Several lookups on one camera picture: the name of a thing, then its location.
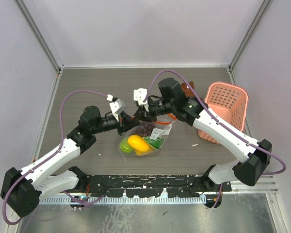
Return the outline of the dark red grapes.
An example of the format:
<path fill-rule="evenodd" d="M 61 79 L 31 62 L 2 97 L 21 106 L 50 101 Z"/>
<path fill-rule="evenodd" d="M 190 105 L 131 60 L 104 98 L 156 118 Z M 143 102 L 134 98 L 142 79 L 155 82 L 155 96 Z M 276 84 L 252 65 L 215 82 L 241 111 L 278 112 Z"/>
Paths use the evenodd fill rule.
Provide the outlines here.
<path fill-rule="evenodd" d="M 155 123 L 142 121 L 140 125 L 136 127 L 134 134 L 139 135 L 140 137 L 151 136 L 154 128 L 156 128 Z"/>

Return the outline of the green bumpy fruit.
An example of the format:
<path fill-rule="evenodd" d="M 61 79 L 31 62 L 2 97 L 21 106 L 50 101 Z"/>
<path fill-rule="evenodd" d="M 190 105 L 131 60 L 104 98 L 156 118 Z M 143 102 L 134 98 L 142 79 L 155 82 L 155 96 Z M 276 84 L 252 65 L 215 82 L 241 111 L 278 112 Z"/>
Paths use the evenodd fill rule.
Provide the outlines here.
<path fill-rule="evenodd" d="M 123 153 L 132 153 L 134 149 L 128 144 L 128 139 L 123 138 L 119 144 L 120 151 Z"/>

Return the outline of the orange mango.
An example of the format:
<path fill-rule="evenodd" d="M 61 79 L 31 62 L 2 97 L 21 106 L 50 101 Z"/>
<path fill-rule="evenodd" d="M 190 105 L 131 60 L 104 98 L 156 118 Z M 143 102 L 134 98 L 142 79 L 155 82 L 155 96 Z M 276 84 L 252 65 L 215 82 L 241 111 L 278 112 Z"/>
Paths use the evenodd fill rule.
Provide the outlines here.
<path fill-rule="evenodd" d="M 151 146 L 143 140 L 139 135 L 131 135 L 128 137 L 128 144 L 136 151 L 146 152 L 151 150 Z"/>

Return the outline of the clear orange zip bag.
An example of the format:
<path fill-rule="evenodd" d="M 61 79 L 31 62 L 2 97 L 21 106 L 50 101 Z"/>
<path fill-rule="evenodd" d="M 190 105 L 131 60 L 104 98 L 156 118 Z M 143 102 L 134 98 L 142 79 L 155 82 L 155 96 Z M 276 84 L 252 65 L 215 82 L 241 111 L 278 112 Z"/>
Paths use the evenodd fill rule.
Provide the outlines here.
<path fill-rule="evenodd" d="M 155 122 L 141 121 L 122 137 L 118 151 L 122 156 L 146 156 L 156 154 L 167 140 L 176 117 L 172 114 L 159 116 Z"/>

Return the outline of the red watermelon slice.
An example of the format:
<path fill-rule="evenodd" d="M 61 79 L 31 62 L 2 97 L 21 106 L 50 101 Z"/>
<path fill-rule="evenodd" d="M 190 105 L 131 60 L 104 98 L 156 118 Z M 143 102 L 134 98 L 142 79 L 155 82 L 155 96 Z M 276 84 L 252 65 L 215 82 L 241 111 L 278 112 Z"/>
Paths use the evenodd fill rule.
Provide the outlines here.
<path fill-rule="evenodd" d="M 143 140 L 146 141 L 151 147 L 153 147 L 156 150 L 159 150 L 164 143 L 163 137 L 151 139 L 150 136 L 146 136 L 146 137 L 143 137 Z"/>

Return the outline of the yellow lemon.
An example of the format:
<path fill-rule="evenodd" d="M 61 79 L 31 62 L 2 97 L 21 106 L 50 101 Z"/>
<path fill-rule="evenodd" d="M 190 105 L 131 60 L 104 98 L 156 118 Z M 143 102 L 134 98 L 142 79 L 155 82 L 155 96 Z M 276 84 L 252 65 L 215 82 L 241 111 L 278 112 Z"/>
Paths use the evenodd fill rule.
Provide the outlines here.
<path fill-rule="evenodd" d="M 135 154 L 137 155 L 137 156 L 145 156 L 145 155 L 149 155 L 149 154 L 151 154 L 151 153 L 153 153 L 154 152 L 154 150 L 148 150 L 148 151 L 146 151 L 146 152 L 142 152 L 142 151 L 138 151 L 138 150 L 136 150 L 135 151 Z"/>

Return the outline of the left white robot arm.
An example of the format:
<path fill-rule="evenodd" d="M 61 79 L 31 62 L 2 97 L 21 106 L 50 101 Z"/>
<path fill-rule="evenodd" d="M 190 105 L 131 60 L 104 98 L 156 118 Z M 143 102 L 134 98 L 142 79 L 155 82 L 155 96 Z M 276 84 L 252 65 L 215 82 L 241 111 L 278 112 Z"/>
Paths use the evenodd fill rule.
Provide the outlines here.
<path fill-rule="evenodd" d="M 49 196 L 72 189 L 83 192 L 89 178 L 78 167 L 73 166 L 61 175 L 52 174 L 87 151 L 96 142 L 96 134 L 111 130 L 122 134 L 139 124 L 125 112 L 118 116 L 101 116 L 98 107 L 86 107 L 77 127 L 60 145 L 34 163 L 20 170 L 13 167 L 5 173 L 0 193 L 4 206 L 11 207 L 19 217 L 25 217 Z"/>

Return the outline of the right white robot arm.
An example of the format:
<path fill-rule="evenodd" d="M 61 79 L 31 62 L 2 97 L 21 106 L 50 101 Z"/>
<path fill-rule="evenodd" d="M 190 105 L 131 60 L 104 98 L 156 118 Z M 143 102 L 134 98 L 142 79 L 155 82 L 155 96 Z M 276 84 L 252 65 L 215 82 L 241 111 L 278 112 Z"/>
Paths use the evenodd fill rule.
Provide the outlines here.
<path fill-rule="evenodd" d="M 214 191 L 221 184 L 240 181 L 254 186 L 270 163 L 272 144 L 264 139 L 257 141 L 220 118 L 210 107 L 197 97 L 187 97 L 180 83 L 174 78 L 159 82 L 161 96 L 151 99 L 147 89 L 133 92 L 138 106 L 134 117 L 149 122 L 158 116 L 173 114 L 179 121 L 202 130 L 227 148 L 236 160 L 223 165 L 212 165 L 203 174 L 201 184 L 208 191 Z"/>

